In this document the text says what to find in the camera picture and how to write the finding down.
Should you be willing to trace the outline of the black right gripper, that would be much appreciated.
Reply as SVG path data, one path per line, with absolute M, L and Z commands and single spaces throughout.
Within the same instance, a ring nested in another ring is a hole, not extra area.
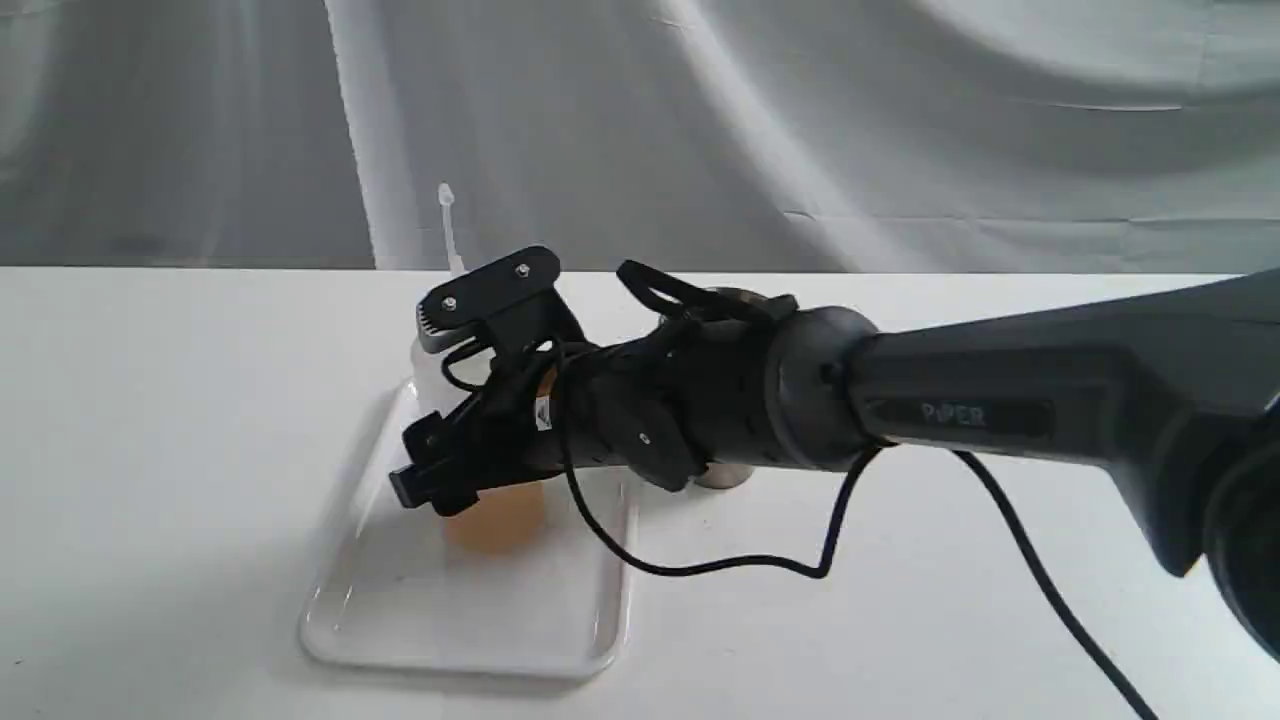
M 484 491 L 577 468 L 626 466 L 669 492 L 719 462 L 799 468 L 777 347 L 795 297 L 699 290 L 660 305 L 653 331 L 609 346 L 588 341 L 556 291 L 486 320 L 495 361 L 480 402 L 399 434 L 408 461 L 389 482 L 401 507 L 453 518 Z

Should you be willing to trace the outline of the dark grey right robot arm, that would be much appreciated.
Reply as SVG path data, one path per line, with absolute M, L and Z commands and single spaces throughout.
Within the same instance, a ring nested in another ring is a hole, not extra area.
M 1079 464 L 1110 475 L 1166 571 L 1204 559 L 1277 653 L 1276 270 L 899 333 L 636 261 L 617 275 L 659 323 L 612 346 L 529 261 L 420 302 L 430 350 L 495 359 L 460 407 L 404 430 L 402 506 L 454 516 L 577 468 L 668 492 L 714 464 L 849 471 L 892 445 Z

